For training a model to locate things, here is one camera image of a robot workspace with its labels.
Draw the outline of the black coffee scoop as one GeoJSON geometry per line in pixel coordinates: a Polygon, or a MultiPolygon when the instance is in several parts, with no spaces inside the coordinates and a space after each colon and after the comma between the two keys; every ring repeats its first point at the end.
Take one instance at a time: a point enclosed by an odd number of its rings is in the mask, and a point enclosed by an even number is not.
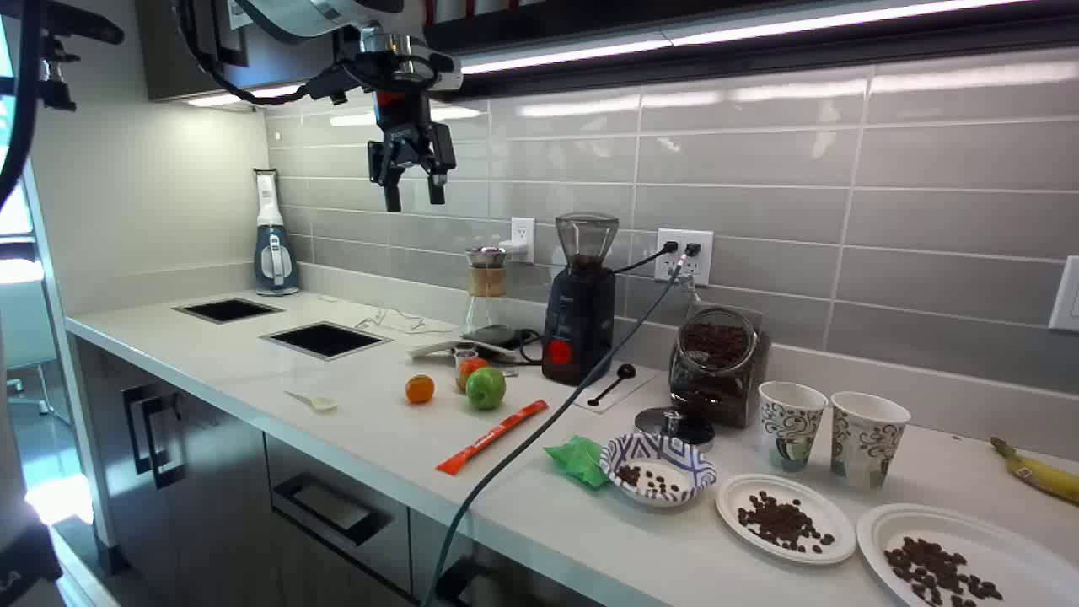
{"type": "Polygon", "coordinates": [[[598,392],[593,397],[589,397],[589,399],[586,400],[586,406],[590,408],[600,406],[602,402],[604,402],[604,397],[610,391],[613,391],[613,389],[617,388],[618,385],[624,383],[625,380],[632,380],[632,378],[636,378],[636,365],[631,363],[622,364],[616,370],[616,380],[613,380],[612,383],[606,385],[606,387],[602,389],[601,392],[598,392]]]}

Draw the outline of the patterned paper cup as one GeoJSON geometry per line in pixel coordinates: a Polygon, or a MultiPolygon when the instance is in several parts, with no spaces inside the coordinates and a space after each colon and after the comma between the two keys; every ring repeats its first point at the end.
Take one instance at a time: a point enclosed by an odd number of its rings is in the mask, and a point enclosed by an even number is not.
{"type": "Polygon", "coordinates": [[[771,468],[789,474],[806,468],[827,406],[827,396],[808,385],[759,385],[760,449],[771,468]]]}
{"type": "Polygon", "coordinates": [[[894,461],[912,415],[877,395],[831,395],[831,473],[847,486],[878,491],[894,461]]]}

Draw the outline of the yellow banana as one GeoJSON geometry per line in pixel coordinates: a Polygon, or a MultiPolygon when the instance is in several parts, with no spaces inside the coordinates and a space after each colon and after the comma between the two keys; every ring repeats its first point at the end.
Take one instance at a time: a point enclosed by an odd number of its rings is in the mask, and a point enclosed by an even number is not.
{"type": "Polygon", "coordinates": [[[1037,491],[1049,493],[1079,507],[1079,475],[1021,456],[1016,449],[998,437],[991,437],[991,446],[1003,458],[1006,469],[1015,479],[1037,491]]]}

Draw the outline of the coffee beans on small plate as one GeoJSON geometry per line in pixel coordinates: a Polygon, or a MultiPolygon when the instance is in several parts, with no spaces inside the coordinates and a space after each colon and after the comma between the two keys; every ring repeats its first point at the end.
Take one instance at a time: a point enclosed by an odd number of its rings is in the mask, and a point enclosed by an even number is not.
{"type": "Polygon", "coordinates": [[[737,522],[782,550],[822,556],[827,548],[837,542],[836,535],[820,528],[816,518],[804,511],[800,499],[782,501],[771,493],[759,491],[736,508],[737,522]]]}

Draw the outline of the coffee beans on large plate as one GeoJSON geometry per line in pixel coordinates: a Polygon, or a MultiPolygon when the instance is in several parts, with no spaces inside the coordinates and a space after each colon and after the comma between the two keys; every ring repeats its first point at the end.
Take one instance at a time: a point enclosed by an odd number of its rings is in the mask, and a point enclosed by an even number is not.
{"type": "Polygon", "coordinates": [[[982,607],[1003,601],[1001,588],[975,575],[964,554],[934,541],[906,535],[900,544],[882,550],[882,556],[894,577],[930,607],[982,607]]]}

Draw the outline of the glass jar of coffee beans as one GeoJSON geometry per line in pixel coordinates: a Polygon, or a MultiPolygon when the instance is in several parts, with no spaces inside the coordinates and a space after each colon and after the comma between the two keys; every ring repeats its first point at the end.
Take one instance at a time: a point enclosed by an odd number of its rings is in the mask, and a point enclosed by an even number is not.
{"type": "Polygon", "coordinates": [[[684,419],[748,426],[765,348],[762,325],[755,311],[691,304],[669,363],[672,406],[684,419]]]}

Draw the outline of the black coffee grinder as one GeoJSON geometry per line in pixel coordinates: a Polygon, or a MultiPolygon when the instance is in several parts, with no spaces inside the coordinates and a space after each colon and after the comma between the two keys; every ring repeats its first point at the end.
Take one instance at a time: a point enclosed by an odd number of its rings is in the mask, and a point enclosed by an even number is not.
{"type": "Polygon", "coordinates": [[[542,373],[565,385],[590,385],[607,372],[614,345],[616,277],[604,265],[620,220],[604,212],[566,212],[556,233],[566,264],[550,289],[542,339],[542,373]]]}

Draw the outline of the glass pour-over carafe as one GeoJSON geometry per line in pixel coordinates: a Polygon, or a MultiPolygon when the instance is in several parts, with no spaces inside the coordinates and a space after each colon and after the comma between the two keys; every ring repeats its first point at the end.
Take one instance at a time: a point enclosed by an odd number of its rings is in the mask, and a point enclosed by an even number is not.
{"type": "Polygon", "coordinates": [[[469,262],[469,304],[463,333],[500,321],[502,300],[506,296],[506,262],[508,254],[498,246],[472,247],[466,252],[469,262]]]}

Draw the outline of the under-cabinet light strip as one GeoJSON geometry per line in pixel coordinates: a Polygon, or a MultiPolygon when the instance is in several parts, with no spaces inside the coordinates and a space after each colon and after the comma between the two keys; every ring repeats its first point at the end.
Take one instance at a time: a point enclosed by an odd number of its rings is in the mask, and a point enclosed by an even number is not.
{"type": "MultiPolygon", "coordinates": [[[[431,47],[459,59],[464,75],[461,88],[474,91],[488,74],[654,54],[668,47],[792,39],[818,31],[868,30],[879,24],[927,30],[937,23],[1013,22],[1053,0],[540,0],[525,6],[507,0],[497,11],[438,22],[440,1],[470,4],[472,0],[427,0],[424,39],[431,47]]],[[[308,41],[279,41],[252,23],[238,0],[174,0],[173,16],[201,72],[247,104],[308,99],[305,82],[358,49],[358,32],[352,28],[308,41]],[[270,43],[267,63],[284,68],[279,81],[297,82],[296,89],[255,96],[254,89],[277,77],[260,75],[250,68],[245,47],[211,51],[201,45],[199,13],[215,15],[217,1],[224,3],[232,30],[270,43]]]]}

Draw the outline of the blue patterned paper bowl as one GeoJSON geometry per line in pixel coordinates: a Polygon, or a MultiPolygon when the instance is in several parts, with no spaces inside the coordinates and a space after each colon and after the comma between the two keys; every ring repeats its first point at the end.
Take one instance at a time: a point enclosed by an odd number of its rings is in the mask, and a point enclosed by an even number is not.
{"type": "Polygon", "coordinates": [[[682,507],[718,483],[716,466],[705,456],[700,449],[686,444],[682,439],[659,437],[658,434],[631,432],[610,439],[607,444],[602,447],[600,466],[615,487],[620,488],[628,498],[652,508],[682,507]],[[615,479],[614,469],[617,465],[639,459],[658,459],[673,465],[687,477],[689,489],[682,491],[681,495],[672,500],[643,498],[624,489],[620,482],[615,479]]]}

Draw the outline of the small white paper plate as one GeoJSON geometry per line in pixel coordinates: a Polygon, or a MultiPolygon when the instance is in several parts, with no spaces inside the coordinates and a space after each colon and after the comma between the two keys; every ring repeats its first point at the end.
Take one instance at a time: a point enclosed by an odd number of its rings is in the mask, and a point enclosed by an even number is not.
{"type": "Polygon", "coordinates": [[[723,519],[737,537],[752,548],[763,551],[767,556],[796,562],[798,565],[829,567],[839,565],[839,562],[851,557],[856,549],[853,526],[847,515],[839,510],[839,507],[825,498],[822,493],[797,483],[797,481],[786,479],[786,477],[771,474],[732,475],[718,484],[716,493],[714,493],[714,507],[716,507],[718,515],[723,519]],[[759,491],[771,493],[771,496],[782,501],[800,499],[803,503],[803,510],[816,518],[820,528],[827,528],[828,532],[835,534],[837,542],[827,548],[822,556],[815,556],[814,554],[791,553],[749,533],[737,522],[736,508],[743,506],[751,493],[759,491]]]}

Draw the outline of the white wall socket with adapter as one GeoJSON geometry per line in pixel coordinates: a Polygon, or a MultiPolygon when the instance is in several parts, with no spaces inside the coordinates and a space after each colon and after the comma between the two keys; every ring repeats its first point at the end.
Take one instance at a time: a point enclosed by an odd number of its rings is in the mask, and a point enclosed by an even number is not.
{"type": "Polygon", "coordinates": [[[498,243],[500,249],[504,250],[510,261],[520,264],[534,264],[535,256],[535,219],[534,218],[513,218],[510,219],[510,235],[508,239],[498,243]]]}

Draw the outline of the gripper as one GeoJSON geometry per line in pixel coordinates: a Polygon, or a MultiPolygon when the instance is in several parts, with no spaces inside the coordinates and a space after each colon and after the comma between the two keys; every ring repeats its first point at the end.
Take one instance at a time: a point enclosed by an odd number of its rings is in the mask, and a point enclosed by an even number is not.
{"type": "Polygon", "coordinates": [[[432,122],[427,94],[373,93],[380,141],[368,142],[368,177],[383,192],[385,210],[401,212],[400,178],[409,166],[427,173],[432,205],[446,204],[448,173],[456,168],[451,132],[432,122]]]}

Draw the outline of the white paper napkin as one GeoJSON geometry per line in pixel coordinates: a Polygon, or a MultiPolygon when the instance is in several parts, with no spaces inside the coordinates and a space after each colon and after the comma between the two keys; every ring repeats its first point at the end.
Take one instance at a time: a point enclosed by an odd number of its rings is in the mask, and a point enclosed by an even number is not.
{"type": "Polygon", "coordinates": [[[586,406],[586,400],[588,400],[589,397],[593,397],[598,392],[601,392],[602,389],[606,387],[606,385],[612,383],[613,380],[616,380],[616,370],[622,364],[624,364],[624,362],[613,361],[612,364],[609,365],[609,369],[606,370],[604,376],[595,380],[592,384],[587,385],[587,387],[582,389],[582,392],[578,395],[577,399],[574,400],[574,406],[579,406],[584,411],[593,412],[593,414],[596,415],[603,415],[605,414],[606,411],[612,410],[613,406],[619,405],[623,402],[625,402],[625,400],[627,400],[628,397],[634,395],[637,391],[639,391],[640,388],[643,388],[644,385],[651,383],[651,381],[654,380],[656,375],[658,375],[658,371],[656,369],[644,368],[643,365],[633,364],[636,365],[636,378],[625,380],[624,383],[618,385],[617,388],[613,389],[613,391],[610,391],[604,397],[604,402],[602,402],[600,406],[596,408],[586,406]]]}

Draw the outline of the orange stick sachet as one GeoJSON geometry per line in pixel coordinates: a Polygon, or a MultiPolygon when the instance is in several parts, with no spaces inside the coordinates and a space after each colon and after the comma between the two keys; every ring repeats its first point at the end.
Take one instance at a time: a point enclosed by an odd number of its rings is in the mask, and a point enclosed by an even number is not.
{"type": "Polygon", "coordinates": [[[456,475],[464,465],[469,463],[472,458],[480,454],[482,450],[489,447],[491,444],[496,442],[498,438],[508,434],[508,432],[519,424],[528,420],[531,417],[540,415],[540,412],[547,411],[548,403],[546,400],[536,400],[535,402],[529,403],[527,406],[520,408],[508,418],[501,420],[496,426],[491,427],[481,438],[474,441],[469,446],[461,449],[454,456],[447,458],[446,461],[436,466],[436,470],[448,475],[456,475]]]}

